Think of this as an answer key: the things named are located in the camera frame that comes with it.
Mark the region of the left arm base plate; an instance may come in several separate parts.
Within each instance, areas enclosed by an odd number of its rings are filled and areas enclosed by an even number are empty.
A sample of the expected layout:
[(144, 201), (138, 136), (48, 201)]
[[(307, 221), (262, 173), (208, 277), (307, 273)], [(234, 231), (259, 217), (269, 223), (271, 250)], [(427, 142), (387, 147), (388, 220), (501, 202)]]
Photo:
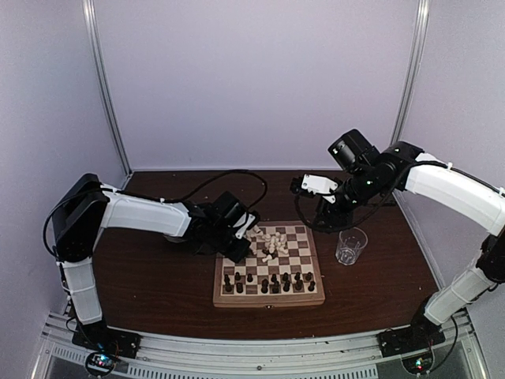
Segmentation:
[(89, 350), (103, 351), (123, 358), (135, 358), (140, 346), (141, 336), (106, 328), (104, 330), (85, 329), (74, 333), (72, 343)]

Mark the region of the dark rook corner piece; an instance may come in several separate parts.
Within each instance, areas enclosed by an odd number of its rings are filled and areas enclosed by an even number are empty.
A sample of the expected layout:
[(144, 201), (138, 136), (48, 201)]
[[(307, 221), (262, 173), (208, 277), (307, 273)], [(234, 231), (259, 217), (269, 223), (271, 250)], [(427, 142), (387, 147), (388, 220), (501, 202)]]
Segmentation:
[(226, 282), (224, 285), (224, 293), (229, 295), (234, 292), (234, 286), (231, 283)]

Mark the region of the dark tall king piece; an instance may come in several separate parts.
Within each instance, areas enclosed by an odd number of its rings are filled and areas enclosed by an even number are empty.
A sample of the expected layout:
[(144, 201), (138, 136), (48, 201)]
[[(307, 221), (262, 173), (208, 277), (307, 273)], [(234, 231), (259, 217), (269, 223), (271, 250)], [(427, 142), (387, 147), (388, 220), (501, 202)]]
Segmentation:
[(271, 286), (271, 293), (272, 294), (278, 294), (279, 293), (279, 282), (274, 282)]

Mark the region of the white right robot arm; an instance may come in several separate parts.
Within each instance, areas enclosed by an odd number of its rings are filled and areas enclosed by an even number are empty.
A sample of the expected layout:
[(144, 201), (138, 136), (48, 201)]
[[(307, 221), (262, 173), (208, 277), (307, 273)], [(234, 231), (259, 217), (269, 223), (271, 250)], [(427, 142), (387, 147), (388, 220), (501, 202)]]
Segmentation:
[(504, 190), (444, 163), (422, 148), (397, 141), (380, 152), (356, 129), (328, 149), (349, 174), (342, 183), (317, 175), (303, 177), (301, 188), (319, 195), (323, 206), (313, 229), (343, 231), (353, 226), (351, 214), (378, 194), (395, 190), (427, 197), (483, 227), (487, 238), (481, 255), (451, 285), (437, 291), (405, 330), (408, 346), (423, 347), (435, 328), (485, 291), (504, 282)]

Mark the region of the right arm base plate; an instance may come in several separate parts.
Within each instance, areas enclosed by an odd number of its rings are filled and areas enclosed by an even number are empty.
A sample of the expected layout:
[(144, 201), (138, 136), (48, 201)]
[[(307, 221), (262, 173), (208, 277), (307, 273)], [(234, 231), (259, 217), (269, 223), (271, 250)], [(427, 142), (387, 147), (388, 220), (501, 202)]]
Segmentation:
[(377, 340), (381, 354), (386, 358), (429, 349), (433, 345), (445, 342), (446, 337), (439, 329), (425, 331), (419, 327), (408, 326), (380, 332)]

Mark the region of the dark piece queen file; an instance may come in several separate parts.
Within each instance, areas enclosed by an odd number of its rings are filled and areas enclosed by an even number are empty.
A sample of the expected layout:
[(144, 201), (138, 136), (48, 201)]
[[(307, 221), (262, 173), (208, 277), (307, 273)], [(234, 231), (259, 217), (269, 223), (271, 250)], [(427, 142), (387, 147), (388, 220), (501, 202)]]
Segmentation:
[(269, 292), (269, 280), (268, 279), (262, 280), (260, 290), (263, 294), (267, 294)]

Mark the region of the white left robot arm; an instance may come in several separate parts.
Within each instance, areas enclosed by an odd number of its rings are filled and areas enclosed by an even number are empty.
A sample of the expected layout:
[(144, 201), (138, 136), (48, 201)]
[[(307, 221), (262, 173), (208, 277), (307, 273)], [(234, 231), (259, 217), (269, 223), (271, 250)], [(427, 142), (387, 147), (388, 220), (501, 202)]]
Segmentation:
[(251, 212), (232, 193), (214, 202), (194, 204), (187, 200), (133, 195), (102, 183), (96, 174), (84, 174), (54, 207), (48, 221), (53, 225), (54, 247), (82, 336), (97, 351), (114, 342), (103, 324), (103, 312), (92, 267), (92, 254), (101, 231), (109, 228), (148, 231), (174, 243), (198, 242), (234, 262), (247, 256), (247, 231), (260, 216)]

